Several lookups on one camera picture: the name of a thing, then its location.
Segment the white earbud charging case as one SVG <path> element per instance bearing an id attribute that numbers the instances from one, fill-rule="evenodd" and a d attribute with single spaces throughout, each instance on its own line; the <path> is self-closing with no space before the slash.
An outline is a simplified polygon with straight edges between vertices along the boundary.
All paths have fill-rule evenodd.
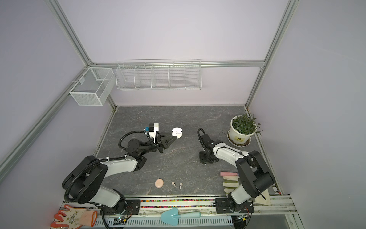
<path id="1" fill-rule="evenodd" d="M 183 130 L 179 127 L 175 127 L 172 129 L 172 136 L 176 136 L 177 138 L 181 138 L 183 135 Z"/>

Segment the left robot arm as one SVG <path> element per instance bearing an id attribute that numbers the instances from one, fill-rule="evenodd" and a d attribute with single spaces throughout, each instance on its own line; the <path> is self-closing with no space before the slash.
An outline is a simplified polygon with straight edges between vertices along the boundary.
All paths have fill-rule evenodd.
<path id="1" fill-rule="evenodd" d="M 126 152 L 122 157 L 98 159 L 87 156 L 65 178 L 62 187 L 64 200 L 78 204 L 90 203 L 102 210 L 108 208 L 113 214 L 122 214 L 127 209 L 125 196 L 115 189 L 102 186 L 106 177 L 140 170 L 146 163 L 145 154 L 159 151 L 163 153 L 175 140 L 182 137 L 181 128 L 174 128 L 170 133 L 147 128 L 125 134 L 118 142 L 118 147 Z"/>

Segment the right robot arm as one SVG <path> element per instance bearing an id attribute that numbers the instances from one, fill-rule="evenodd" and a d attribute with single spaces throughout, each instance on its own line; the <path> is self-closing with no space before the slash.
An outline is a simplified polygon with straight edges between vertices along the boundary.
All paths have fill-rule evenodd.
<path id="1" fill-rule="evenodd" d="M 198 129 L 197 134 L 203 147 L 203 151 L 199 153 L 202 164 L 223 160 L 236 167 L 239 174 L 238 187 L 225 198 L 226 204 L 217 203 L 216 206 L 239 212 L 244 208 L 246 201 L 261 196 L 275 184 L 271 169 L 258 151 L 240 151 L 222 141 L 213 141 L 202 128 Z"/>

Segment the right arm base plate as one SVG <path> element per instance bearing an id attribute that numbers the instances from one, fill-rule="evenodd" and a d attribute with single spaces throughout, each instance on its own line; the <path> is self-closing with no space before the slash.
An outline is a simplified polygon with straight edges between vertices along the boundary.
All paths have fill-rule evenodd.
<path id="1" fill-rule="evenodd" d="M 219 214 L 254 212 L 254 207 L 251 202 L 245 201 L 241 204 L 237 204 L 231 198 L 216 198 L 213 207 L 215 207 L 216 212 Z"/>

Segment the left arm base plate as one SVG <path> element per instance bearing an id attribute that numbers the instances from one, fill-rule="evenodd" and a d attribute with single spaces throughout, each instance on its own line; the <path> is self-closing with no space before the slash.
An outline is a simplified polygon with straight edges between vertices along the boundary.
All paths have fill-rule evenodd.
<path id="1" fill-rule="evenodd" d="M 140 199 L 120 200 L 113 208 L 102 206 L 104 215 L 120 216 L 120 215 L 138 215 L 141 206 Z"/>

